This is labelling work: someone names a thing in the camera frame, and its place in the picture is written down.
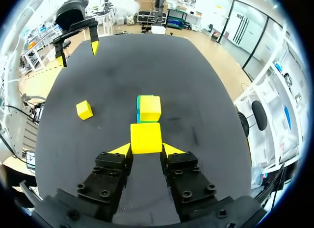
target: black table surface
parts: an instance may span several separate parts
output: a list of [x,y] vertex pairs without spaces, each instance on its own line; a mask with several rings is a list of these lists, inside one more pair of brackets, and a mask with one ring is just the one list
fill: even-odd
[[[130,142],[137,95],[161,98],[163,142],[192,151],[216,197],[250,195],[246,138],[234,105],[211,65],[187,39],[125,34],[100,38],[98,54],[81,43],[58,75],[44,108],[36,146],[41,197],[57,188],[75,195],[102,151]],[[82,121],[76,104],[88,100],[94,116]],[[114,223],[179,222],[159,154],[134,155]]]

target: glass door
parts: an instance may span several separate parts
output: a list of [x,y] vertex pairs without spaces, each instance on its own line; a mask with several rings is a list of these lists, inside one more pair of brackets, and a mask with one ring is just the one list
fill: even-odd
[[234,3],[220,44],[241,67],[256,46],[266,19],[258,10],[238,1]]
[[[268,20],[265,33],[257,46],[252,58],[244,67],[247,75],[254,80],[257,75],[262,71],[266,62],[275,51],[277,43],[281,37],[282,28],[272,19]],[[281,63],[288,52],[287,43],[284,41],[281,49],[279,50],[274,62]]]

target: screw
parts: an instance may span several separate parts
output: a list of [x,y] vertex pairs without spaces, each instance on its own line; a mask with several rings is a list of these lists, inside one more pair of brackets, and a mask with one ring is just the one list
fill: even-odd
[[110,196],[110,192],[107,190],[103,190],[102,192],[100,192],[99,195],[103,198],[108,198]]
[[83,190],[85,189],[85,185],[84,184],[78,184],[78,190]]
[[199,168],[199,167],[194,167],[194,168],[193,168],[193,171],[196,172],[196,173],[198,173],[198,172],[200,171],[200,168]]
[[70,210],[68,211],[67,216],[71,221],[77,221],[80,217],[80,214],[76,210]]
[[207,190],[209,191],[213,191],[215,189],[215,185],[213,184],[209,184],[207,187],[206,187]]
[[227,211],[224,209],[221,209],[217,213],[217,217],[220,219],[226,218],[227,217]]
[[182,193],[182,197],[183,197],[184,199],[191,198],[191,197],[192,197],[192,192],[189,191],[189,190],[186,190],[186,191],[184,191],[184,192]]
[[115,176],[117,174],[118,174],[118,171],[115,169],[111,170],[111,172],[110,172],[110,175],[112,175],[112,176]]
[[175,170],[175,174],[176,175],[182,175],[183,174],[183,171],[178,169],[178,170]]
[[94,173],[97,173],[97,172],[99,172],[99,171],[100,171],[100,167],[96,166],[96,167],[93,168],[93,172],[94,172]]
[[226,225],[226,228],[236,228],[236,223],[228,222],[227,225]]

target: chair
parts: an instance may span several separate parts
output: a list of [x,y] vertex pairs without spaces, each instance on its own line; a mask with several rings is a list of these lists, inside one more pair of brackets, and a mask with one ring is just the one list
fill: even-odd
[[[245,117],[243,113],[238,111],[238,116],[240,118],[242,128],[244,130],[244,134],[246,137],[249,136],[250,128],[254,125],[257,125],[260,131],[264,131],[267,127],[267,116],[266,116],[266,113],[262,104],[259,101],[253,101],[251,108],[252,108],[253,114],[248,117]],[[249,123],[247,120],[248,118],[252,116],[255,117],[256,122],[253,125],[249,126]]]

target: yellow cube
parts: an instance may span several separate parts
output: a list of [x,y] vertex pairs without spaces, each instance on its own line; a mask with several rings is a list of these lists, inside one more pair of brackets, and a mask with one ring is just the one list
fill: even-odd
[[161,152],[160,124],[131,124],[131,149],[133,154]]
[[160,97],[141,96],[140,121],[157,122],[161,116]]
[[83,101],[77,104],[77,112],[78,116],[82,120],[88,119],[93,116],[92,108],[90,107],[90,104],[87,101]]

